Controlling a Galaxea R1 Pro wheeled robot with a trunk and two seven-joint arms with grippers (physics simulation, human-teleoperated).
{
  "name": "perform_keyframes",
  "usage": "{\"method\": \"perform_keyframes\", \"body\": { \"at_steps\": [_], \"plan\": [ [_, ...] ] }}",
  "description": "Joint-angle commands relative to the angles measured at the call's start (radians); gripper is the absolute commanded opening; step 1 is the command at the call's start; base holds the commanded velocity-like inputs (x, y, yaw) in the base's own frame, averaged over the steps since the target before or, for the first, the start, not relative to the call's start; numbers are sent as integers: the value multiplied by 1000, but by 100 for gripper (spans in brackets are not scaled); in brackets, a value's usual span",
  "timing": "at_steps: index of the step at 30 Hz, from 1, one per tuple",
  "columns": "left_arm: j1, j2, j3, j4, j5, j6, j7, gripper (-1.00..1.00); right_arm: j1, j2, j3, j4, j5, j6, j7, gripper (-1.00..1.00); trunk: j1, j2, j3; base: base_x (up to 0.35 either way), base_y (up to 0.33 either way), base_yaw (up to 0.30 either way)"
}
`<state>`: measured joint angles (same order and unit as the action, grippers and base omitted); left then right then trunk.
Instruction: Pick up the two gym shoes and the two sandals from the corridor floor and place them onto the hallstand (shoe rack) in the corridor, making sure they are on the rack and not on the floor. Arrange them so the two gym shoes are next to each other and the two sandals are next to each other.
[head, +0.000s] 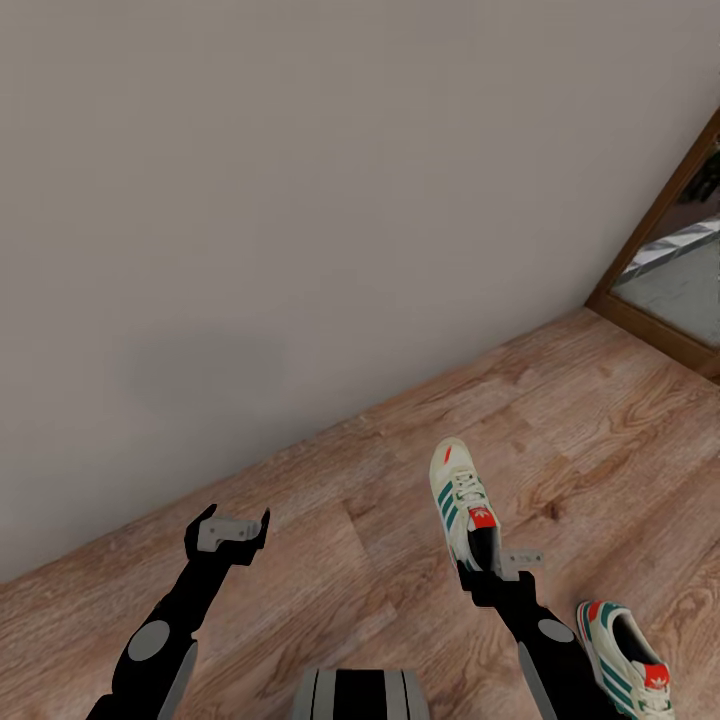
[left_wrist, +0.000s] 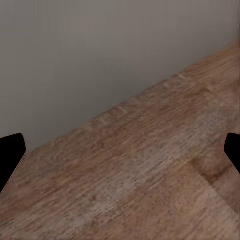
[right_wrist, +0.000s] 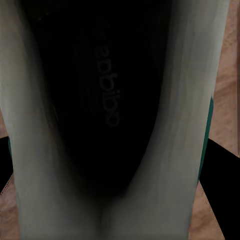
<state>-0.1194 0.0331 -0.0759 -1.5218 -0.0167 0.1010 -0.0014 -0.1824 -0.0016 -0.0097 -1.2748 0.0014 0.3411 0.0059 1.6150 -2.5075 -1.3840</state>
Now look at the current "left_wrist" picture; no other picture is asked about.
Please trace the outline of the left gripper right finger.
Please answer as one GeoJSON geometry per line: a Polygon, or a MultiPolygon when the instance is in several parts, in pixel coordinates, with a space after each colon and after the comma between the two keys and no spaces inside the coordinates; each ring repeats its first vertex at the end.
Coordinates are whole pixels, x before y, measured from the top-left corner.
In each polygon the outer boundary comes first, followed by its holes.
{"type": "Polygon", "coordinates": [[[224,151],[235,165],[240,173],[240,135],[235,133],[229,133],[227,135],[224,151]]]}

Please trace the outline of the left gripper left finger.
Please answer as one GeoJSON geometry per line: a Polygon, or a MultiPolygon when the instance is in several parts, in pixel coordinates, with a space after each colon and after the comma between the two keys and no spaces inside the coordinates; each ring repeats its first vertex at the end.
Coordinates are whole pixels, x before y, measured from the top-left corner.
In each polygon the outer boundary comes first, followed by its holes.
{"type": "Polygon", "coordinates": [[[0,193],[26,153],[22,133],[0,138],[0,193]]]}

